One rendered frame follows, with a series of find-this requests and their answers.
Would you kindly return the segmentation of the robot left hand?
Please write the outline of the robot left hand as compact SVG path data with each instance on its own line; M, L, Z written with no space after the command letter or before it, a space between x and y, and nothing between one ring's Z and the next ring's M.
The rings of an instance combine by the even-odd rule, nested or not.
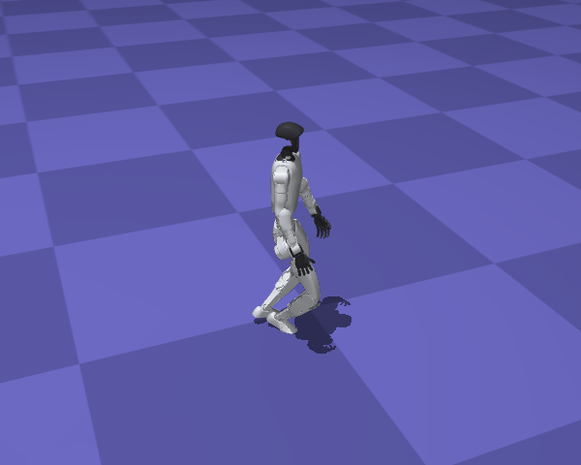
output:
M315 221L315 225L317 226L317 231L318 231L317 237L320 235L320 230L321 230L321 238L323 236L323 232L324 232L323 238L329 237L329 230L331 230L331 226L330 226L329 222L323 216L321 216L321 210L317 205L316 205L316 211L318 214L314 214L311 216L315 218L314 221ZM327 231L327 235L326 235L326 231Z

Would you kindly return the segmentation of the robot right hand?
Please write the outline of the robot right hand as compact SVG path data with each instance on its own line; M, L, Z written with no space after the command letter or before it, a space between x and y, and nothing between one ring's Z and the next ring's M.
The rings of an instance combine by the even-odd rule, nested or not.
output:
M300 253L294 255L293 252L292 252L292 250L291 250L291 248L290 248L290 252L291 252L292 256L295 258L295 266L297 268L298 275L301 276L300 268L302 270L303 275L305 275L304 267L305 267L305 269L307 271L307 274L309 274L309 269L308 269L307 266L309 266L309 268L311 269L311 271L313 271L313 268L310 266L309 261L312 262L313 264L315 263L315 261L312 260L312 259L310 259L310 258L308 258L307 255L304 255L303 254L304 252L303 252L303 250L302 250L302 248L301 248L301 246L300 246L299 243L298 243L298 245L299 245L299 247L301 249L301 252Z

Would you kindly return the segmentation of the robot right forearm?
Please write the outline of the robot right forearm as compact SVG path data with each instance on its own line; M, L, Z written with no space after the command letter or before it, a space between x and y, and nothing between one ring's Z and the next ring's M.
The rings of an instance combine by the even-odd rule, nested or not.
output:
M293 224L291 222L291 214L287 210L282 210L279 213L279 223L280 223L280 231L283 233L284 238L286 239L286 243L291 248L294 255L301 252L301 249L298 245L297 238L295 236L295 232L293 230Z

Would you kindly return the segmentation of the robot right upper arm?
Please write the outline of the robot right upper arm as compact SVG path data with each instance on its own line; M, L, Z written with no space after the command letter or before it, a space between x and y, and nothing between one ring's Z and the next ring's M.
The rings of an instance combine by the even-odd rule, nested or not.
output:
M290 184L291 176L289 168L278 167L273 173L274 184L274 213L277 220L279 220L279 213L285 208L285 203L288 200L288 186Z

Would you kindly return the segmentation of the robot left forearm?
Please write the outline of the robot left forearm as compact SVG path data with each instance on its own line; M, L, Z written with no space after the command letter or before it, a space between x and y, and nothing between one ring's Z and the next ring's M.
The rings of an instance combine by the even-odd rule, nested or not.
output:
M309 184L303 192L299 192L299 196L301 199L303 199L304 205L308 209L308 211L311 215L318 214L316 211L317 204L316 204L316 201L311 194Z

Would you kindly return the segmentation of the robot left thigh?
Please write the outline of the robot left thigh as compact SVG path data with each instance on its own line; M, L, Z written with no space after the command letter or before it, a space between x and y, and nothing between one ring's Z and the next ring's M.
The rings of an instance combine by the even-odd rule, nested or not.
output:
M303 251L306 253L306 255L309 258L310 249L309 249L309 241L308 241L308 237L306 235L306 232L304 231L303 227L301 226L301 224L299 223L299 221L297 219L294 219L294 222L295 222L295 236L297 238L297 242L300 244L301 248L303 249ZM293 274L292 270L290 270L290 272L291 272L291 274Z

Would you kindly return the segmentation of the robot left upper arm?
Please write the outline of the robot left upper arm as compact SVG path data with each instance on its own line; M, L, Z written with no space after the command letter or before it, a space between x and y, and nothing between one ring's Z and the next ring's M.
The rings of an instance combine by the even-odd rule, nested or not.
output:
M300 152L298 151L296 154L299 156L300 161L301 161ZM309 184L308 180L306 178L302 177L301 185L300 185L300 191L299 192L303 192L306 189L306 187L308 186L308 184Z

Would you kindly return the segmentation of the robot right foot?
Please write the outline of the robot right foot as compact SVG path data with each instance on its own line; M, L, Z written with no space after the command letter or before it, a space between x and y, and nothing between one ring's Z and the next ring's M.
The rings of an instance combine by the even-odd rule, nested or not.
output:
M281 331L285 333L293 334L297 332L297 328L294 325L292 325L288 320L282 321L283 319L282 320L280 319L280 321L282 322L278 322L276 320L277 316L278 314L276 312L271 312L266 319L269 323L271 323L274 326L277 326Z

